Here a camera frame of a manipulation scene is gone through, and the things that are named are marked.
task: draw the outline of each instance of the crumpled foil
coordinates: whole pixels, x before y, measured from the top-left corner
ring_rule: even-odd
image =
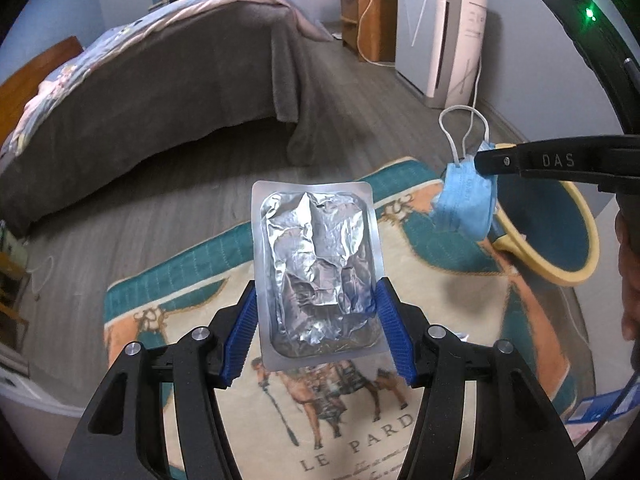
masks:
[[[280,192],[265,200],[262,225],[273,263],[274,348],[301,357],[375,344],[366,205],[350,193]]]

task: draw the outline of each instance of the blue gripper pad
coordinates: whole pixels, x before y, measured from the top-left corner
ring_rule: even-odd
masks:
[[[226,386],[231,386],[233,380],[240,376],[257,325],[258,306],[254,287],[247,296],[238,315],[238,320],[225,341],[225,362],[220,378]]]
[[[383,280],[376,283],[374,296],[378,317],[382,329],[385,331],[386,342],[391,350],[398,374],[404,378],[409,386],[412,386],[418,375],[415,368],[414,345],[396,309],[395,299],[386,289]]]

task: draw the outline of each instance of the printed rug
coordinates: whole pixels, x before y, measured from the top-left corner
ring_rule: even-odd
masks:
[[[571,366],[558,336],[507,256],[485,240],[436,233],[427,213],[442,183],[411,158],[365,177],[373,188],[386,275],[405,303],[431,322],[469,334],[473,343],[513,341],[559,413],[576,397]],[[254,276],[249,223],[207,240],[165,263],[115,283],[104,303],[104,336],[112,363],[133,340],[147,347],[174,343],[235,304]],[[169,462],[186,478],[165,388]],[[232,388],[216,393],[242,477],[389,480],[398,476],[414,429],[421,390],[395,372],[390,354],[313,370],[269,373],[256,333]],[[472,452],[476,391],[469,383],[456,469]]]

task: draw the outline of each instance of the aluminum foil package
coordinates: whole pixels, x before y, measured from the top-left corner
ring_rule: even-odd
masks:
[[[252,231],[269,370],[387,349],[373,297],[384,269],[369,184],[256,182]]]

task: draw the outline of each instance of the white cable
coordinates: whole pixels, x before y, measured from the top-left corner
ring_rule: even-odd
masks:
[[[48,262],[49,260],[51,260],[51,265],[49,267],[49,270],[47,271],[47,276],[44,279],[44,281],[42,282],[42,284],[39,287],[36,287],[34,285],[35,283],[35,279],[34,279],[34,274],[36,272],[38,272],[46,262]],[[55,260],[53,259],[53,256],[49,255],[47,256],[44,261],[37,267],[35,267],[34,269],[27,269],[27,273],[31,275],[31,291],[33,293],[34,296],[37,296],[38,294],[40,294],[40,291],[44,288],[45,285],[47,285],[47,282],[49,281],[52,273],[53,273],[53,267],[55,265]]]
[[[358,47],[358,53],[362,56],[362,59],[364,59],[364,61],[366,61],[367,63],[371,63],[372,65],[376,65],[376,66],[386,66],[387,68],[394,68],[396,66],[395,63],[388,63],[388,64],[378,63],[376,61],[370,60],[367,56],[365,56],[362,53],[362,50],[360,48],[360,32],[362,31],[362,20],[364,20],[366,13],[369,12],[369,9],[371,8],[372,4],[373,4],[373,0],[369,0],[369,5],[367,5],[367,8],[362,13],[362,16],[360,17],[360,21],[358,22],[358,36],[356,38],[356,46]]]
[[[471,105],[473,108],[476,108],[476,102],[478,101],[478,83],[480,81],[480,74],[482,72],[482,57],[478,59],[478,74],[476,75],[476,83],[474,84],[474,102]],[[469,129],[466,131],[464,137],[462,137],[462,157],[466,157],[466,138],[471,133],[471,130],[474,127],[474,115],[471,114],[471,123],[469,124]]]
[[[564,307],[565,307],[565,310],[566,310],[566,313],[567,313],[567,317],[571,321],[571,324],[574,326],[575,333],[577,333],[577,335],[580,338],[580,340],[584,343],[584,345],[587,347],[587,350],[591,353],[592,360],[593,360],[594,357],[597,357],[598,359],[601,359],[604,362],[606,362],[608,365],[611,365],[611,366],[613,366],[615,368],[618,368],[619,370],[624,370],[626,372],[627,368],[622,366],[619,362],[616,362],[613,359],[610,359],[610,358],[604,356],[600,352],[594,352],[593,351],[593,348],[591,348],[591,344],[589,343],[587,338],[582,334],[582,330],[580,330],[578,328],[578,325],[575,322],[574,314],[571,312],[571,306],[569,305],[569,300],[567,299],[567,296],[564,293],[564,288],[562,288],[561,286],[559,286],[558,288],[560,289],[560,294],[562,294],[562,300],[563,300]]]

